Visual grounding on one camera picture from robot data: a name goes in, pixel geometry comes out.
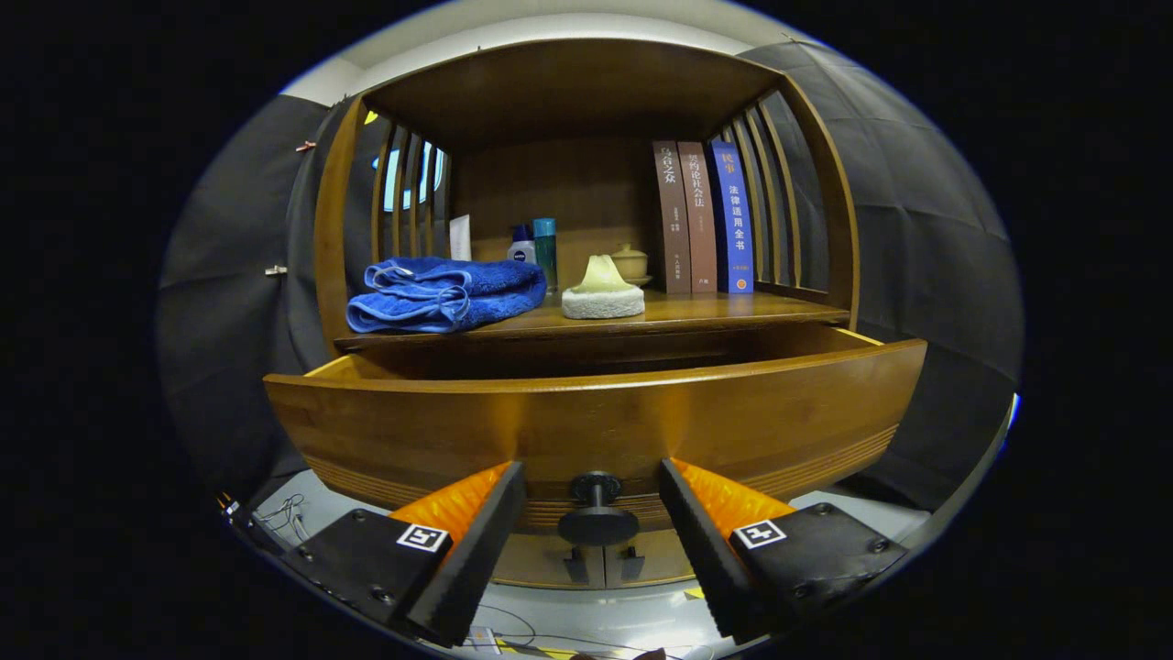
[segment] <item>folded towel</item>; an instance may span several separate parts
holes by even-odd
[[[374,292],[346,305],[355,333],[455,333],[529,311],[545,297],[542,268],[517,260],[396,257],[368,266],[364,280]]]

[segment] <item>teal bottle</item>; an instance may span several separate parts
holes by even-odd
[[[552,217],[534,219],[534,251],[537,254],[537,265],[545,272],[547,293],[558,290],[558,249],[554,233]]]

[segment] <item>sponge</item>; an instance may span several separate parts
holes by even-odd
[[[610,254],[592,254],[577,286],[562,292],[567,318],[622,318],[644,312],[644,290],[619,275]]]

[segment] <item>blue book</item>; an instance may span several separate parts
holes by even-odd
[[[710,179],[713,182],[713,225],[717,229],[717,290],[753,292],[753,231],[750,199],[737,147],[708,144]]]

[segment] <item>book spine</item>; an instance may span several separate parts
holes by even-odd
[[[714,141],[708,166],[717,183],[713,209],[717,227],[717,290],[753,292],[753,231],[745,203],[745,176],[737,147]]]
[[[689,253],[689,209],[684,204],[684,177],[676,142],[652,142],[656,182],[664,222],[664,287],[669,293],[692,291],[692,256]]]
[[[692,292],[717,291],[717,234],[713,227],[712,188],[705,149],[700,142],[677,142],[689,209],[689,253],[692,256]]]

